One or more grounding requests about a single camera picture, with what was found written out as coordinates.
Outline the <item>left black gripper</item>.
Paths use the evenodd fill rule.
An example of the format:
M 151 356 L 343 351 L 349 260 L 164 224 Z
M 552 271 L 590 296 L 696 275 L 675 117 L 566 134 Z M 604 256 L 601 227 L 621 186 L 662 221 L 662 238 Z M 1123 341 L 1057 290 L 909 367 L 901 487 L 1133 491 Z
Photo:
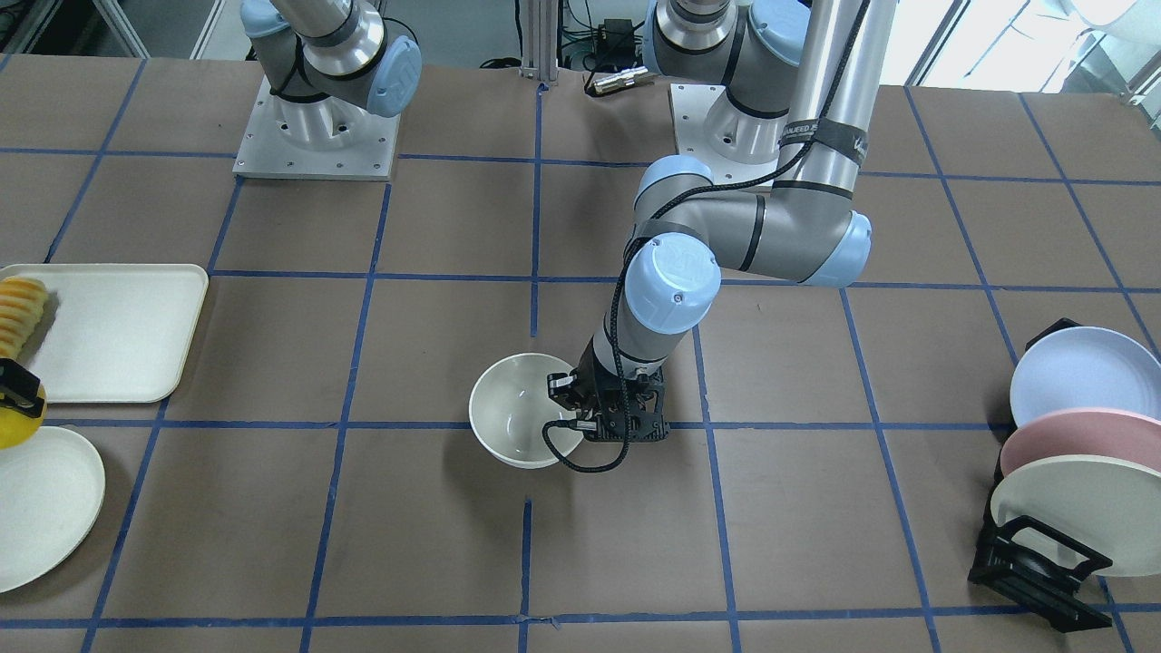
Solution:
M 580 431 L 586 442 L 655 443 L 670 435 L 662 369 L 620 376 L 586 350 L 569 373 L 547 375 L 547 392 L 556 406 L 572 414 L 567 426 Z

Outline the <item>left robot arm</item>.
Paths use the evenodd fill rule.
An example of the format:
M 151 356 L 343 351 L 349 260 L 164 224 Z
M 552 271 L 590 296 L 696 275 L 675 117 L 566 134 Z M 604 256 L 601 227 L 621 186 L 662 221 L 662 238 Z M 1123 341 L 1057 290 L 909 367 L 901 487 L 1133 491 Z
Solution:
M 610 310 L 548 396 L 587 442 L 662 442 L 663 364 L 708 314 L 726 270 L 799 285 L 860 277 L 872 227 L 854 211 L 894 1 L 655 1 L 647 66 L 723 87 L 720 152 L 776 168 L 714 182 L 698 155 L 646 168 Z

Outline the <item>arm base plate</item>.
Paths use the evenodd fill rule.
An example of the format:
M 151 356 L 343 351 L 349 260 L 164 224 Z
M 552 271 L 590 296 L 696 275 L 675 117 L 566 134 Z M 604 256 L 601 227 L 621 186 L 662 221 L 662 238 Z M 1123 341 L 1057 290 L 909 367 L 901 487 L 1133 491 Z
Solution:
M 356 180 L 394 177 L 399 119 L 381 117 L 337 98 L 294 103 L 261 80 L 232 172 L 266 180 Z
M 788 112 L 743 112 L 722 85 L 673 82 L 670 107 L 677 152 L 711 166 L 767 166 L 778 162 L 778 138 Z

